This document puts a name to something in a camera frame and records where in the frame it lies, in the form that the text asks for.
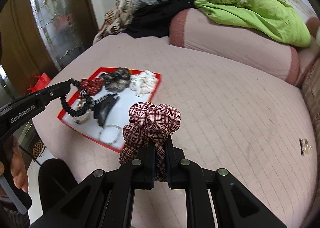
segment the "screw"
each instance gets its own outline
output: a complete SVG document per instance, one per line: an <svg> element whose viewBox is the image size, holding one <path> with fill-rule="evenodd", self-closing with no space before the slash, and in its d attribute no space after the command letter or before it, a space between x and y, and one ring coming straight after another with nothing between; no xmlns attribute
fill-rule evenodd
<svg viewBox="0 0 320 228"><path fill-rule="evenodd" d="M103 175L103 171L102 171L102 170L96 170L96 171L93 173L93 175L94 175L95 177L101 177L101 176Z"/></svg>
<svg viewBox="0 0 320 228"><path fill-rule="evenodd" d="M139 166L139 165L141 164L141 160L139 160L139 159L132 160L132 161L131 161L131 164L132 164L133 166Z"/></svg>
<svg viewBox="0 0 320 228"><path fill-rule="evenodd" d="M223 176L228 175L228 171L226 169L219 169L218 173Z"/></svg>
<svg viewBox="0 0 320 228"><path fill-rule="evenodd" d="M181 163L182 165L184 165L184 166L188 166L188 165L190 164L190 160L188 160L188 159L182 159L182 160L180 161L180 163Z"/></svg>

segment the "red plaid scrunchie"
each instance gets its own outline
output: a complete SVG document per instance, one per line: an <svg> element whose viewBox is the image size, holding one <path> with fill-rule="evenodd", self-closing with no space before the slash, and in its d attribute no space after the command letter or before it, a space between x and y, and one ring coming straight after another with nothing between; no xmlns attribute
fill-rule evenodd
<svg viewBox="0 0 320 228"><path fill-rule="evenodd" d="M158 181L166 181L165 150L163 143L180 127L180 112L172 106L155 106L149 102L133 104L129 110L129 125L123 128L125 140L119 162L135 159L139 148L148 146L152 140L156 147L156 166Z"/></svg>

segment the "person's hand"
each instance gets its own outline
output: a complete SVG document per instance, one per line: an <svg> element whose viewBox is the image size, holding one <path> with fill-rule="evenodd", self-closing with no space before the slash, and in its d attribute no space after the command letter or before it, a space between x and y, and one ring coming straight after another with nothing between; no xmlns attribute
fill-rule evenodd
<svg viewBox="0 0 320 228"><path fill-rule="evenodd" d="M10 172L13 176L13 182L17 188L21 188L24 192L28 192L29 180L27 171L24 165L22 155L19 151L19 143L16 137L12 136L12 159L10 162ZM4 173L4 165L0 162L0 175ZM3 196L4 191L0 187L0 196Z"/></svg>

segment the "red gift bag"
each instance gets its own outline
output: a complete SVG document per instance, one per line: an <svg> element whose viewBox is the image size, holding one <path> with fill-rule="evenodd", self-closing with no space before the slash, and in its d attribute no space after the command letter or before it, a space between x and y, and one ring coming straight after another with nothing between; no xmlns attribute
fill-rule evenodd
<svg viewBox="0 0 320 228"><path fill-rule="evenodd" d="M39 91L41 89L44 89L49 84L49 82L51 81L51 79L48 77L48 75L43 73L41 76L40 75L32 76L30 78L30 82L35 77L38 78L39 80L37 81L37 83L34 86L30 85L30 87L25 91L25 94L27 94L27 91L29 91L29 90L31 91L29 93L33 93L33 92Z"/></svg>

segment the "silver bracelet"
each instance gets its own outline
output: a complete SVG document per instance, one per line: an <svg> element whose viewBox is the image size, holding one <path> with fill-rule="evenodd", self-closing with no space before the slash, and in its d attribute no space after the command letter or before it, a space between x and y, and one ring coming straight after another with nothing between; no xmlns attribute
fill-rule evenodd
<svg viewBox="0 0 320 228"><path fill-rule="evenodd" d="M112 141L112 142L103 142L101 139L100 139L100 136L101 136L101 133L103 132L103 130L106 128L106 127L115 127L115 128L118 128L119 129L119 133L117 135L117 137ZM104 126L102 128L102 130L99 132L99 135L98 135L98 141L102 142L102 143L105 143L105 144L108 144L108 145L111 145L111 144L114 144L118 141L118 138L121 134L121 130L122 130L122 127L118 126L118 125L113 125L113 124L107 124L106 126Z"/></svg>
<svg viewBox="0 0 320 228"><path fill-rule="evenodd" d="M79 101L79 103L76 105L75 110L81 109L81 108L84 106L84 103L85 103L85 99L81 99L81 100ZM91 112L92 112L92 110L91 110L92 104L93 104L93 102L91 102L91 104L90 104L90 109L89 109L88 111L86 111L84 115L81 115L81 116L73 116L73 117L72 117L72 120L73 120L76 124L85 123L85 122L89 119L89 115L90 115Z"/></svg>

